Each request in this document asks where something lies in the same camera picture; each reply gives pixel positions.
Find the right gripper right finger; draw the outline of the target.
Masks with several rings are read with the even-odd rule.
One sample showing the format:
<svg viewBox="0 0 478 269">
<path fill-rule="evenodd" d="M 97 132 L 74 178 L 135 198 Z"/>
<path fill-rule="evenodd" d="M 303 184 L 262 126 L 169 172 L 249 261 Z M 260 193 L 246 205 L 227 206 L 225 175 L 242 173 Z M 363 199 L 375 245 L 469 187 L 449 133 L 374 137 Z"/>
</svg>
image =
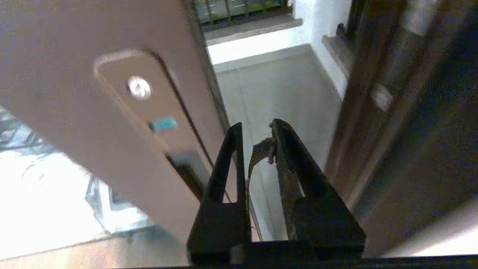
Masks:
<svg viewBox="0 0 478 269">
<path fill-rule="evenodd" d="M 360 259 L 366 234 L 357 220 L 292 126 L 274 119 L 270 127 L 288 239 L 306 243 L 318 259 Z"/>
</svg>

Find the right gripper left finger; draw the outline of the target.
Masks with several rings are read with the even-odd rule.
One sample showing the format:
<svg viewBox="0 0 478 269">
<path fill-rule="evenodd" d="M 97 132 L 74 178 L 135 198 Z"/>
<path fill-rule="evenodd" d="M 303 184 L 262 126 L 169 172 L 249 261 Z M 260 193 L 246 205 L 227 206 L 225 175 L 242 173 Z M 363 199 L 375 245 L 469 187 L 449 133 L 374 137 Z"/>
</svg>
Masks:
<svg viewBox="0 0 478 269">
<path fill-rule="evenodd" d="M 242 124 L 230 127 L 205 190 L 187 250 L 192 263 L 268 263 L 277 250 L 271 242 L 252 242 L 246 204 Z M 237 201 L 224 203 L 232 156 L 237 156 Z"/>
</svg>

